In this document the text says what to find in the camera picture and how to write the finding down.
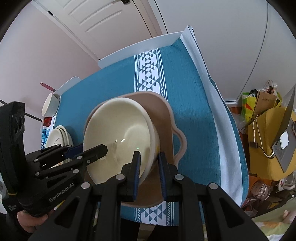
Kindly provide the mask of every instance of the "stacked plates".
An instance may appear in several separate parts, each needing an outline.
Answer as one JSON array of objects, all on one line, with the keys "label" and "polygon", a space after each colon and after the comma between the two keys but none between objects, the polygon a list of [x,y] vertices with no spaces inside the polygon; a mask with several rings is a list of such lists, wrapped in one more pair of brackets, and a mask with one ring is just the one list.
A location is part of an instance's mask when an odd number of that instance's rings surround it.
[{"label": "stacked plates", "polygon": [[[57,126],[50,132],[47,138],[45,147],[50,147],[58,144],[60,144],[61,146],[68,146],[68,145],[73,146],[72,138],[67,132],[66,128],[63,126]],[[65,161],[59,163],[58,165],[67,163],[70,160],[71,159],[66,159]]]}]

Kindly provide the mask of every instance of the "ceramic bowl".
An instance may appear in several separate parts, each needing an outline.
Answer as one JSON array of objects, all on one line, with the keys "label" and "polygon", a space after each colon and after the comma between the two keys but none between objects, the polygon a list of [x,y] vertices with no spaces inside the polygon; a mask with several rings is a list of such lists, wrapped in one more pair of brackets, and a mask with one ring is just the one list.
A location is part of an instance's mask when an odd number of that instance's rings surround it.
[{"label": "ceramic bowl", "polygon": [[160,150],[158,133],[145,109],[129,98],[114,98],[100,106],[85,130],[83,150],[104,144],[105,157],[87,166],[95,184],[106,182],[132,161],[134,151],[141,153],[141,184]]},{"label": "ceramic bowl", "polygon": [[53,117],[59,107],[59,99],[52,93],[48,95],[42,108],[41,115],[45,117]]},{"label": "ceramic bowl", "polygon": [[[174,114],[170,104],[161,95],[151,91],[139,91],[119,97],[132,99],[145,109],[159,135],[160,151],[165,152],[169,164],[178,166],[179,161],[186,152],[187,140],[184,133],[179,130],[175,124]],[[93,114],[107,101],[98,104],[92,110],[86,120],[83,133],[85,133],[86,127]],[[173,135],[177,136],[180,142],[180,149],[175,150],[175,152],[177,152],[175,155],[173,150]],[[137,199],[134,202],[122,202],[121,205],[147,208],[163,202],[157,162],[155,166],[155,168],[152,166],[150,173],[139,186]],[[88,173],[85,175],[85,180],[94,184]]]}]

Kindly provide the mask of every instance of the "door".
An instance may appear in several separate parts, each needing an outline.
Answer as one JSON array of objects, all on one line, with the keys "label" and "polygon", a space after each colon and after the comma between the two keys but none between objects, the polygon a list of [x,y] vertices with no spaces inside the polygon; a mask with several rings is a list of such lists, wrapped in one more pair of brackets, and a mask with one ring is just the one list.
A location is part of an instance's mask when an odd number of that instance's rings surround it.
[{"label": "door", "polygon": [[133,0],[35,0],[99,59],[151,38]]}]

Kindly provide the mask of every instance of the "white patterned stripe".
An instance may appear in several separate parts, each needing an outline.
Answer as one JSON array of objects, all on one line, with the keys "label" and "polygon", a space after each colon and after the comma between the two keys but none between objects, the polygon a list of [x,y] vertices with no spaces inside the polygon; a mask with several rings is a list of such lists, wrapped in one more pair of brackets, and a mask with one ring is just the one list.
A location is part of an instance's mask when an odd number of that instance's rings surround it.
[{"label": "white patterned stripe", "polygon": [[159,49],[157,49],[157,53],[159,55],[159,65],[160,65],[160,69],[161,69],[161,76],[162,76],[162,82],[163,82],[163,97],[168,100],[168,95],[167,95],[167,91],[166,91],[166,85],[165,85],[165,76],[164,76],[164,73],[163,73],[163,61],[161,59],[161,54],[160,54],[160,51]]},{"label": "white patterned stripe", "polygon": [[167,212],[167,226],[171,226],[171,213],[170,213],[170,211],[171,211],[171,206],[170,206],[170,204],[171,203],[167,203],[167,210],[168,210],[168,212]]},{"label": "white patterned stripe", "polygon": [[172,215],[171,215],[171,226],[174,226],[174,215],[175,215],[175,204],[173,202],[171,202],[172,205]]},{"label": "white patterned stripe", "polygon": [[135,219],[135,221],[137,221],[137,209],[136,208],[133,209],[133,218]]},{"label": "white patterned stripe", "polygon": [[141,212],[140,209],[137,208],[137,221],[140,223],[141,222]]},{"label": "white patterned stripe", "polygon": [[134,92],[152,91],[167,99],[159,49],[135,55]]},{"label": "white patterned stripe", "polygon": [[[61,104],[61,101],[62,101],[62,96],[59,97],[59,106],[60,106],[60,104]],[[54,115],[53,120],[52,120],[52,129],[54,129],[54,126],[55,126],[55,121],[56,121],[56,119],[57,119],[57,112],[56,112],[56,114]]]}]

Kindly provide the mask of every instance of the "blue tablecloth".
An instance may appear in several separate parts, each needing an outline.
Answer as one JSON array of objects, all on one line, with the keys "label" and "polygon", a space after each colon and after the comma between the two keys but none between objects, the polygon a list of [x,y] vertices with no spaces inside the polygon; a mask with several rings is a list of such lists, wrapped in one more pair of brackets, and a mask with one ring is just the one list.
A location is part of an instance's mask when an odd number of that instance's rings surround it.
[{"label": "blue tablecloth", "polygon": [[[193,31],[188,28],[186,34],[171,46],[108,66],[63,93],[55,126],[65,126],[76,145],[83,141],[85,121],[99,103],[134,91],[157,92],[170,103],[176,125],[187,138],[187,151],[178,171],[196,183],[216,182],[240,205],[249,183],[238,130],[208,72],[208,77],[204,77],[207,70]],[[209,94],[213,89],[218,98]],[[219,115],[223,112],[222,119],[217,117],[216,103],[223,106],[223,110],[218,110]],[[228,125],[223,123],[221,127],[220,122],[224,121]],[[232,136],[229,139],[223,133]],[[174,138],[174,151],[178,149],[178,139]],[[174,226],[178,224],[178,204],[163,202],[147,209],[122,207],[121,215],[132,221]]]}]

